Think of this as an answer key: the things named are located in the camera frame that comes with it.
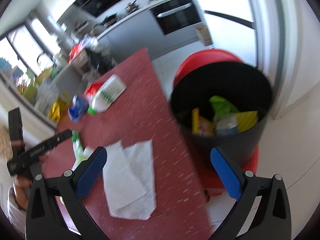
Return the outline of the person's left hand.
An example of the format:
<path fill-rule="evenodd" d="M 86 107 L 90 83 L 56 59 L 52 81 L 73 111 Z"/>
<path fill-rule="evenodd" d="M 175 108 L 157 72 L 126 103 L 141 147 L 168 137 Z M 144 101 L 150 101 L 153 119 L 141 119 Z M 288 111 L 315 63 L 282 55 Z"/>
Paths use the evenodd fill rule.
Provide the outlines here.
<path fill-rule="evenodd" d="M 15 193 L 15 202 L 22 210 L 27 210 L 28 197 L 24 191 L 25 188 L 31 187 L 32 181 L 25 176 L 17 176 L 13 183 L 13 189 Z"/>

